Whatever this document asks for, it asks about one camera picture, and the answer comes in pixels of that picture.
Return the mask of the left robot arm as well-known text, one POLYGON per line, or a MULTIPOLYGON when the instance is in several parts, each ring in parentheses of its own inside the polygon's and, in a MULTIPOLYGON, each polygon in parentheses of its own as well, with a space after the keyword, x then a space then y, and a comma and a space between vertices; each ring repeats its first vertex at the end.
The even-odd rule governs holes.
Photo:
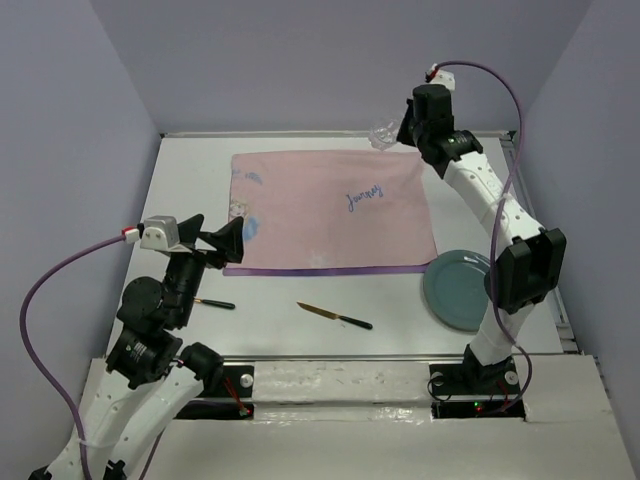
POLYGON ((189 403, 219 387, 226 389, 240 417, 251 412, 224 375, 223 357, 202 343, 184 345, 174 331, 190 319, 205 270, 241 263, 244 220, 235 217, 215 232, 203 230, 204 217, 182 222, 153 216, 124 228, 46 272, 28 291, 19 314, 23 345, 73 417, 68 443, 33 479, 127 479, 141 456, 152 456, 164 429, 189 403), (132 280, 123 290, 116 317, 122 330, 106 357, 85 412, 35 353, 27 331, 29 304, 39 288, 72 262, 118 243, 139 244, 168 258, 162 279, 132 280))

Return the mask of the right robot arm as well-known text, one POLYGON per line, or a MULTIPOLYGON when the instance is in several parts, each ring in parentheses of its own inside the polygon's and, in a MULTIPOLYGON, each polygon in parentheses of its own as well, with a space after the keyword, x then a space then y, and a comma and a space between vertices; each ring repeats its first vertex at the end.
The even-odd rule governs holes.
POLYGON ((413 89, 397 140, 419 151, 490 237, 484 280, 489 305, 462 362, 439 379, 440 386, 453 387, 457 395, 483 395, 511 369, 525 320, 556 288, 566 237, 531 217, 494 172, 477 138, 455 128, 445 86, 413 89))

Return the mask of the teal ceramic plate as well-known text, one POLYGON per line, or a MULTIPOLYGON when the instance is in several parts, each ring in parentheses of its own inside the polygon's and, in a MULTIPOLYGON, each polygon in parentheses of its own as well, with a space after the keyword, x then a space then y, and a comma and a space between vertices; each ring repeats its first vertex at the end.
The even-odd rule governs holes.
POLYGON ((484 279, 489 260, 469 250, 440 254, 426 268, 422 289, 427 307, 446 327, 476 333, 488 307, 484 279))

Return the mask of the clear drinking glass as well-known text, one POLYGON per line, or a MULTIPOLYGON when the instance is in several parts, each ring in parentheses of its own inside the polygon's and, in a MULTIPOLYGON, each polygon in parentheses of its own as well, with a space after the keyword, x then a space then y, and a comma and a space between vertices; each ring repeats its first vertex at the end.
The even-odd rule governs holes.
POLYGON ((368 135, 372 148, 378 151, 386 151, 394 147, 397 143, 401 121, 397 118, 389 118, 374 124, 368 135))

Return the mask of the pink cloth placemat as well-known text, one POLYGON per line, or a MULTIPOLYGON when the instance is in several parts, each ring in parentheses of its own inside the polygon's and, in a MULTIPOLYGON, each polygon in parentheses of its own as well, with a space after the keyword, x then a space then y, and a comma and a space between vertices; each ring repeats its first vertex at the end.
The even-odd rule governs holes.
POLYGON ((227 276, 412 273, 437 256, 416 153, 309 150, 231 161, 244 258, 227 276))

